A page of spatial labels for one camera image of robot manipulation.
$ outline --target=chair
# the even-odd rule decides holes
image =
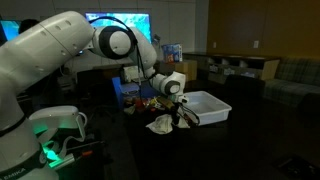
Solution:
[[[253,98],[261,98],[265,82],[251,77],[241,75],[229,75],[224,86],[228,90],[234,91],[234,94]]]
[[[306,127],[319,124],[320,93],[309,93],[298,105],[298,118]]]
[[[77,97],[82,106],[93,108],[90,119],[97,113],[105,113],[114,122],[112,112],[118,110],[116,93],[111,77],[105,75],[104,70],[94,69],[78,72]]]
[[[241,75],[229,75],[227,77],[223,85],[224,91],[221,100],[232,107],[228,126],[236,128],[237,130],[234,132],[241,132],[244,128],[247,128],[247,131],[254,131],[250,127],[253,127],[253,124],[257,124],[257,120],[263,114],[262,96],[264,85],[264,81],[251,77]]]

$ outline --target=white plastic bin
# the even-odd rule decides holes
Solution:
[[[185,94],[189,102],[184,104],[200,119],[200,126],[227,120],[232,107],[205,91],[189,92]],[[193,121],[193,115],[187,113]]]

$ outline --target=cushion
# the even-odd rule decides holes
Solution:
[[[320,93],[320,87],[280,79],[266,81],[264,97],[297,107],[308,93]]]

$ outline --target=wall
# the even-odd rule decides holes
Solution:
[[[210,0],[209,9],[209,53],[320,57],[320,1]]]
[[[183,50],[195,49],[195,0],[1,0],[3,19],[44,20],[54,14],[74,10],[85,12],[147,12],[151,16],[152,34],[161,37],[161,44],[181,43]],[[159,58],[161,51],[156,48]],[[74,72],[94,66],[122,64],[130,59],[110,60],[85,52],[68,62]]]
[[[209,0],[196,1],[195,51],[207,51]]]

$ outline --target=shelf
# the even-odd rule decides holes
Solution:
[[[230,74],[243,75],[262,80],[273,79],[279,57],[233,55],[233,54],[208,54],[201,52],[183,53],[184,58],[197,60],[203,64],[201,70],[208,71],[208,79],[224,83]]]

